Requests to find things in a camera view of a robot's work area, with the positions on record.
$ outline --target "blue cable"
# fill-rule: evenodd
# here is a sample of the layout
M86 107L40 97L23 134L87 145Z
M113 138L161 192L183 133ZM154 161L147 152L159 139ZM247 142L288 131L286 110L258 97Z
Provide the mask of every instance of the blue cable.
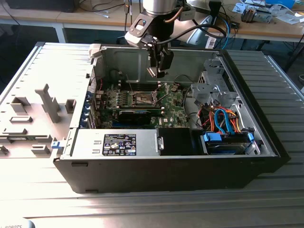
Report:
M224 113L224 117L225 117L225 122L226 122L226 127L227 127L227 131L230 132L231 134L235 134L235 132L233 131L230 123L229 123L229 116L227 114L227 112L223 109L218 109L215 114L214 114L214 123L216 125L216 127L223 133L225 134L225 131L219 126L218 124L218 115L219 112L223 112Z
M222 49L224 49L224 48L226 47L227 43L228 43L230 29L229 29L228 23L227 23L224 19L222 19L222 20L223 20L223 22L225 22L225 24L226 24L226 26L227 26L227 31L228 31L228 32L227 32L227 38L226 38L225 45L222 47Z

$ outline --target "open computer chassis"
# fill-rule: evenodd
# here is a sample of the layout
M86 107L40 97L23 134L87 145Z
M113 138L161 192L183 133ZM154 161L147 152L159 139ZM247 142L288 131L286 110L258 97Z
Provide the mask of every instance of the open computer chassis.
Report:
M144 50L95 52L82 106L54 159L75 192L242 188L290 159L239 70L254 76L250 60L261 59L265 74L277 74L262 53L174 55L158 81L146 72Z

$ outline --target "robotic arm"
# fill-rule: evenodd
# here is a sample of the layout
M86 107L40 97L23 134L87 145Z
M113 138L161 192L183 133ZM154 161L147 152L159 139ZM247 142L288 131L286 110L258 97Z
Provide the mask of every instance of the robotic arm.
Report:
M181 21L194 19L195 8L184 0L143 0L143 7L144 11L131 25L125 39L134 47L147 49L150 58L147 70L152 77L161 78L170 68L174 56L168 50L169 42L166 42L173 33L174 21L177 18Z

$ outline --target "wooden desk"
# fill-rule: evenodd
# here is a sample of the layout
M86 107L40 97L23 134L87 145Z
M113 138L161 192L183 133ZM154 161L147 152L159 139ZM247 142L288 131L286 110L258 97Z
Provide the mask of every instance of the wooden desk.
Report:
M276 18L269 24L259 22L249 24L241 22L240 14L231 12L236 2L237 0L225 0L224 8L232 20L240 23L240 28L236 35L237 38L298 42L304 33L303 23L290 25ZM111 4L102 5L96 9L105 9L122 3L122 0L114 0ZM10 9L6 3L4 6L21 25L54 27L59 42L62 43L67 42L65 28L124 30L124 6L110 9L108 13L109 18L82 9L77 9L74 13L64 13L48 10ZM91 9L90 1L85 2L82 7L88 10ZM295 5L293 10L304 11L304 6ZM138 3L133 3L133 20L136 19L138 14L139 5ZM0 24L1 23L16 24L0 5ZM128 17L127 26L130 26L130 16Z
M303 23L296 23L294 25L290 25L277 18L273 18L273 20L269 24L259 22L244 23L241 21L240 13L232 12L236 0L225 0L224 3L226 13L228 14L228 16L230 16L231 20L240 23L239 30L236 35L237 38L278 41L286 41L286 39L292 40L293 38L295 38L295 41L299 41L299 39L304 33ZM293 10L304 11L304 6L295 4Z

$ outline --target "power supply label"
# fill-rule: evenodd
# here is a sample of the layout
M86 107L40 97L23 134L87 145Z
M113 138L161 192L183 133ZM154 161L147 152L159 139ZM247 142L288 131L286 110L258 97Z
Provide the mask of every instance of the power supply label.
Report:
M135 156L136 134L105 134L104 156Z

